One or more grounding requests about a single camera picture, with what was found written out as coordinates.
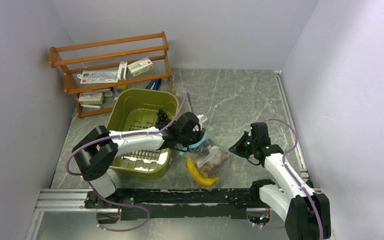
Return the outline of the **small white upright box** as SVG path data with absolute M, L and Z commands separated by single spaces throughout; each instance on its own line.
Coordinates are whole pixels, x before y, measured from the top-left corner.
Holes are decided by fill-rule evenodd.
M 118 71 L 117 71 L 117 79 L 119 81 L 123 81 L 123 80 L 126 79 L 127 66 L 128 66 L 128 62 L 127 61 L 121 61 L 119 63 Z

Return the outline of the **clear zip top bag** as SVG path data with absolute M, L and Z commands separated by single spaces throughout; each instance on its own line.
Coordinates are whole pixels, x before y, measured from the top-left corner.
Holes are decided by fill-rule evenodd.
M 213 135 L 214 128 L 209 126 L 204 130 L 203 137 L 198 143 L 183 147 L 179 152 L 183 159 L 191 158 L 199 173 L 205 178 L 220 178 L 220 171 L 228 165 L 228 161 L 232 156 L 226 148 L 213 140 Z M 219 180 L 212 186 L 202 186 L 196 183 L 206 189 L 213 189 L 217 186 L 218 182 Z

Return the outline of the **dark fake grape bunch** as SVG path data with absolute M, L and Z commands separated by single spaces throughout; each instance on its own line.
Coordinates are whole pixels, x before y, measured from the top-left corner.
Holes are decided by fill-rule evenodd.
M 157 116 L 157 119 L 155 121 L 155 126 L 159 130 L 165 127 L 170 122 L 170 119 L 168 118 L 167 113 L 162 109 L 160 109 L 157 112 L 156 116 Z

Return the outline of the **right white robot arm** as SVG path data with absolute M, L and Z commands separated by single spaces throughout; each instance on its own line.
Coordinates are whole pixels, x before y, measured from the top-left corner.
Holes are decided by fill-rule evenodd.
M 329 198 L 316 192 L 291 167 L 289 152 L 272 143 L 265 122 L 251 123 L 250 131 L 228 150 L 246 160 L 253 157 L 271 173 L 273 180 L 252 183 L 249 199 L 255 207 L 266 204 L 276 212 L 289 239 L 327 240 L 332 236 Z

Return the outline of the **white green box on shelf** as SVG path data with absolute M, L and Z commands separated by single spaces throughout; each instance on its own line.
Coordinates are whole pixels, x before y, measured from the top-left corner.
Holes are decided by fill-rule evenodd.
M 127 65 L 127 69 L 133 77 L 137 77 L 138 75 L 152 70 L 153 68 L 154 65 L 148 57 L 142 58 Z

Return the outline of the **white box lower shelf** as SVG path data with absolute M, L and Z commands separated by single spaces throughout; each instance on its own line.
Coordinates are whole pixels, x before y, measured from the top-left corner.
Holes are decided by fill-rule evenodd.
M 104 102 L 102 92 L 82 92 L 79 94 L 78 102 L 86 105 L 100 105 Z

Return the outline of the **yellow fake banana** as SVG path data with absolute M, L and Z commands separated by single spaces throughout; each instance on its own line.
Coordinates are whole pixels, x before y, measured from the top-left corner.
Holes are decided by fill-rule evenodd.
M 214 185 L 220 178 L 219 177 L 214 177 L 214 178 L 208 178 L 208 177 L 204 177 L 202 176 L 198 169 L 195 167 L 195 164 L 193 162 L 193 160 L 188 157 L 186 159 L 186 167 L 187 167 L 187 170 L 190 174 L 190 176 L 200 185 L 204 186 L 204 187 L 210 187 L 212 185 Z

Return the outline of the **clear blister pack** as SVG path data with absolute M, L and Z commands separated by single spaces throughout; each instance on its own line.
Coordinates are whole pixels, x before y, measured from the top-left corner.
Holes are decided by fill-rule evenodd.
M 106 84 L 118 82 L 117 71 L 112 70 L 92 70 L 83 71 L 77 74 L 80 84 Z

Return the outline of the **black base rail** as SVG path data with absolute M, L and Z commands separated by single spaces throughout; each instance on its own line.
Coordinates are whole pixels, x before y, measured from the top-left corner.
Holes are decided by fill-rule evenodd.
M 245 220 L 252 212 L 264 214 L 269 210 L 250 188 L 119 188 L 106 200 L 89 191 L 83 207 L 121 221 L 205 217 Z

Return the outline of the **aluminium frame rail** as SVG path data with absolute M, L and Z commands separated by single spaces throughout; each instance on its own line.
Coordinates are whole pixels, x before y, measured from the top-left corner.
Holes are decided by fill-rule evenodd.
M 83 212 L 89 189 L 42 189 L 36 212 Z

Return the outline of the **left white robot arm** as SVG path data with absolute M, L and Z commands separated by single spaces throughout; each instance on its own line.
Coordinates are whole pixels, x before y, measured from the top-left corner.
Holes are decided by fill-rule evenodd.
M 126 153 L 145 150 L 189 147 L 204 135 L 203 122 L 207 117 L 190 111 L 155 126 L 132 131 L 110 131 L 103 125 L 94 128 L 71 153 L 80 175 L 97 192 L 98 201 L 106 208 L 114 207 L 119 194 L 107 173 L 113 160 Z

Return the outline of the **olive green plastic bin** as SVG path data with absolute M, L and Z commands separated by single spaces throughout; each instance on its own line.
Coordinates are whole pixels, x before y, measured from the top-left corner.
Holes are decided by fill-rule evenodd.
M 112 109 L 106 129 L 114 131 L 114 135 L 125 132 L 141 132 L 132 138 L 150 138 L 148 132 L 158 119 L 159 110 L 164 111 L 171 120 L 179 109 L 178 98 L 170 92 L 131 88 L 119 94 Z M 133 152 L 118 154 L 110 165 L 110 169 L 119 175 L 145 179 L 159 179 L 168 169 L 171 150 L 139 148 Z

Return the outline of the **orange wooden shelf rack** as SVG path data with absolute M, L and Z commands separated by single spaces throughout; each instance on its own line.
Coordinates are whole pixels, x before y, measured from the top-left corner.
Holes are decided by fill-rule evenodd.
M 111 107 L 84 107 L 83 93 L 129 88 L 132 84 L 166 79 L 174 92 L 169 62 L 169 41 L 164 31 L 49 49 L 49 65 L 61 68 L 63 89 L 75 97 L 78 118 L 110 113 Z

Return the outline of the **blue stapler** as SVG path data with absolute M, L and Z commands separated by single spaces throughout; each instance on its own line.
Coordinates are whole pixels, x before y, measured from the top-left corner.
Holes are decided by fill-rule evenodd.
M 162 83 L 161 78 L 151 80 L 149 84 L 146 86 L 146 89 L 158 91 L 160 89 L 161 83 Z

